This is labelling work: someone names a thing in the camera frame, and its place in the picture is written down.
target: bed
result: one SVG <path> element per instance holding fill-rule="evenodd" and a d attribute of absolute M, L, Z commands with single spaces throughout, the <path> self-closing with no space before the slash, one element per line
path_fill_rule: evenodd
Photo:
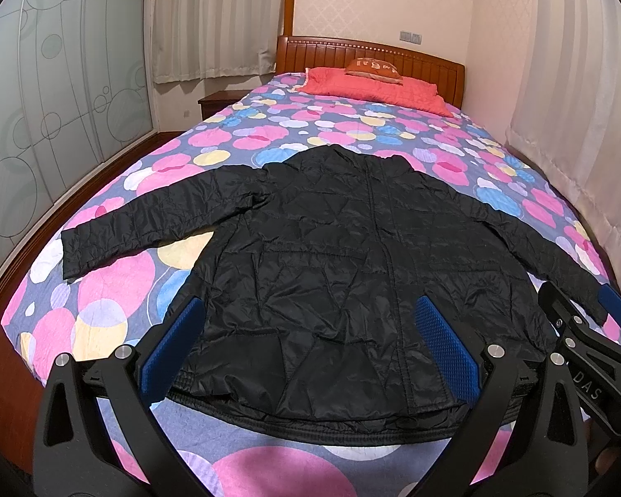
<path fill-rule="evenodd" d="M 392 105 L 297 91 L 305 68 L 343 67 L 353 58 L 390 61 L 404 76 L 437 84 L 453 113 L 441 118 Z M 138 160 L 92 197 L 64 227 L 117 209 L 143 193 L 223 164 L 262 167 L 296 152 L 339 144 L 365 155 L 400 155 L 456 190 L 527 222 L 600 282 L 607 274 L 570 206 L 544 178 L 495 142 L 460 107 L 464 67 L 440 58 L 346 39 L 279 39 L 279 74 L 241 101 Z M 58 230 L 18 285 L 2 327 L 31 373 L 46 383 L 54 357 L 106 357 L 135 345 L 160 323 L 211 233 L 118 259 L 69 284 L 62 280 Z M 532 279 L 538 287 L 540 282 Z M 604 329 L 621 342 L 611 318 Z M 123 465 L 143 477 L 108 401 L 101 410 Z M 154 416 L 193 471 L 220 497 L 391 496 L 407 494 L 445 442 L 375 448 L 319 446 L 253 433 L 170 400 Z M 479 477 L 492 473 L 510 427 L 500 430 Z"/>

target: wooden headboard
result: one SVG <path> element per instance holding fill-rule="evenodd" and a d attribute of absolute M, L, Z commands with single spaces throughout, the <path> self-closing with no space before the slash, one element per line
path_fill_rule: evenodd
<path fill-rule="evenodd" d="M 465 66 L 421 52 L 379 43 L 324 37 L 280 36 L 276 72 L 304 72 L 306 68 L 344 68 L 355 58 L 376 58 L 396 66 L 404 77 L 437 84 L 446 102 L 462 108 Z"/>

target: wooden nightstand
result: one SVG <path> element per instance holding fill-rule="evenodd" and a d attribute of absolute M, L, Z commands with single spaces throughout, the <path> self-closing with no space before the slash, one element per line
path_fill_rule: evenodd
<path fill-rule="evenodd" d="M 210 118 L 217 112 L 222 111 L 226 106 L 234 104 L 241 100 L 245 95 L 250 93 L 250 89 L 230 89 L 226 91 L 217 91 L 207 97 L 203 97 L 198 101 L 202 110 L 203 121 Z"/>

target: blue gripper pad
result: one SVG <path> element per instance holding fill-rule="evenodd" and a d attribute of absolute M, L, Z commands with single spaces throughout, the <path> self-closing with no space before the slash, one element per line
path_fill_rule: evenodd
<path fill-rule="evenodd" d="M 598 302 L 607 310 L 614 321 L 621 327 L 621 296 L 609 284 L 603 284 L 598 290 Z"/>
<path fill-rule="evenodd" d="M 478 365 L 427 295 L 416 301 L 414 324 L 453 396 L 473 407 L 481 393 Z"/>
<path fill-rule="evenodd" d="M 205 305 L 194 297 L 152 351 L 140 374 L 140 397 L 146 405 L 161 401 L 205 327 Z"/>

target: curtain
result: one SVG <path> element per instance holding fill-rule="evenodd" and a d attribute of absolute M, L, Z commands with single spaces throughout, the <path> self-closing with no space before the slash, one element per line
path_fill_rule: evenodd
<path fill-rule="evenodd" d="M 273 72 L 283 0 L 156 0 L 158 83 Z"/>
<path fill-rule="evenodd" d="M 621 3 L 537 1 L 508 143 L 583 215 L 621 287 Z"/>

